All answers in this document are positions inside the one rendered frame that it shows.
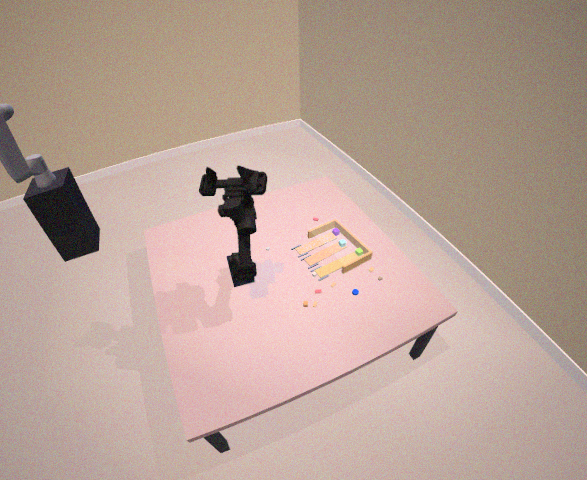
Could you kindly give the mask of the orange strip with blue speckles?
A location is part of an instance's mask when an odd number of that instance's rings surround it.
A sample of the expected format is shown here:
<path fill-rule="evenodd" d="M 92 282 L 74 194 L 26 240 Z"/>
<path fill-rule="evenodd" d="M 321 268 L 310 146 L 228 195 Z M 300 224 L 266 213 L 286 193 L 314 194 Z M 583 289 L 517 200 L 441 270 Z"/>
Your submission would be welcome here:
<path fill-rule="evenodd" d="M 322 246 L 322 244 L 317 239 L 315 239 L 315 240 L 308 242 L 300 247 L 295 248 L 295 250 L 301 255 L 301 254 L 309 252 L 313 249 L 316 249 L 320 246 Z"/>

